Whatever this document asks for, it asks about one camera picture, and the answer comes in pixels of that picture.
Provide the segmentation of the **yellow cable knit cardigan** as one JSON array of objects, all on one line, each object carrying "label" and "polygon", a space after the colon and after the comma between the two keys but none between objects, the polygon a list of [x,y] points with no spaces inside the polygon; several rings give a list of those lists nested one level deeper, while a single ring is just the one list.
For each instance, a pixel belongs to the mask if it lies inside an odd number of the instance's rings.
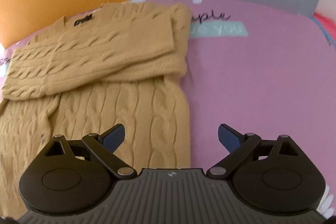
[{"label": "yellow cable knit cardigan", "polygon": [[81,139],[120,123],[117,156],[136,170],[190,166],[180,80],[191,16],[180,3],[107,3],[13,52],[1,90],[1,216],[25,213],[19,178],[56,134]]}]

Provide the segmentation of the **purple printed bed sheet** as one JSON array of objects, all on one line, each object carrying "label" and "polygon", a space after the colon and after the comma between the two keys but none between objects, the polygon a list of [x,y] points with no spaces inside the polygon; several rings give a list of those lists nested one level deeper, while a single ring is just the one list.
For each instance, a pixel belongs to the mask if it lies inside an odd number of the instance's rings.
[{"label": "purple printed bed sheet", "polygon": [[319,212],[335,214],[335,50],[310,19],[234,0],[146,0],[191,11],[187,71],[190,166],[223,155],[218,126],[266,139],[290,135],[327,182]]}]

